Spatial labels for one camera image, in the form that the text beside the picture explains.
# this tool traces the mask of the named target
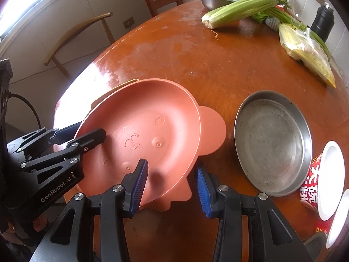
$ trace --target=celery stalk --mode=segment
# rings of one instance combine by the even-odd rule
[[[282,3],[287,0],[239,0],[208,12],[201,20],[209,29],[215,29]]]

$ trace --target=black cable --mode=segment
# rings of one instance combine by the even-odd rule
[[[18,95],[18,94],[16,94],[16,93],[11,93],[11,92],[10,92],[10,98],[11,98],[11,97],[18,98],[19,100],[25,102],[25,103],[30,107],[30,109],[32,110],[32,112],[34,113],[34,115],[35,115],[35,117],[36,117],[36,121],[38,121],[39,129],[41,129],[41,123],[40,123],[39,116],[38,116],[38,114],[36,113],[34,107],[31,105],[31,103],[30,103],[26,98],[24,98],[23,96],[20,96],[20,95]]]

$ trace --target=electrical outlet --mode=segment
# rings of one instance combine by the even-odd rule
[[[325,0],[316,0],[320,5],[323,5],[325,3]]]
[[[130,17],[129,19],[123,22],[123,26],[125,27],[125,29],[130,28],[132,25],[134,25],[133,17]]]

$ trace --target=wooden table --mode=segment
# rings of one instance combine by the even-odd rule
[[[349,160],[349,104],[341,78],[337,88],[322,84],[300,62],[290,58],[279,35],[252,19],[210,31],[201,23],[207,11],[199,0],[175,7],[140,25],[105,50],[72,83],[56,106],[55,128],[81,121],[90,104],[125,81],[164,78],[188,89],[200,105],[215,109],[226,122],[223,146],[204,157],[209,172],[237,192],[254,196],[258,190],[242,171],[234,145],[234,121],[242,101],[259,90],[274,90],[299,107],[310,127],[313,154],[329,140]],[[218,220],[201,210],[193,178],[193,197],[173,202],[169,211],[145,210],[125,224],[132,262],[212,260]],[[345,188],[349,188],[349,172]],[[67,194],[70,198],[77,190]],[[299,193],[273,198],[303,241],[315,233],[317,214],[299,202]],[[244,220],[243,261],[248,257]],[[320,261],[336,249],[324,250]]]

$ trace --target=corn in plastic bag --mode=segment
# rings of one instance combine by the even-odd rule
[[[304,65],[325,84],[336,88],[328,58],[321,46],[310,38],[309,29],[302,32],[289,24],[279,25],[280,43],[287,54]]]

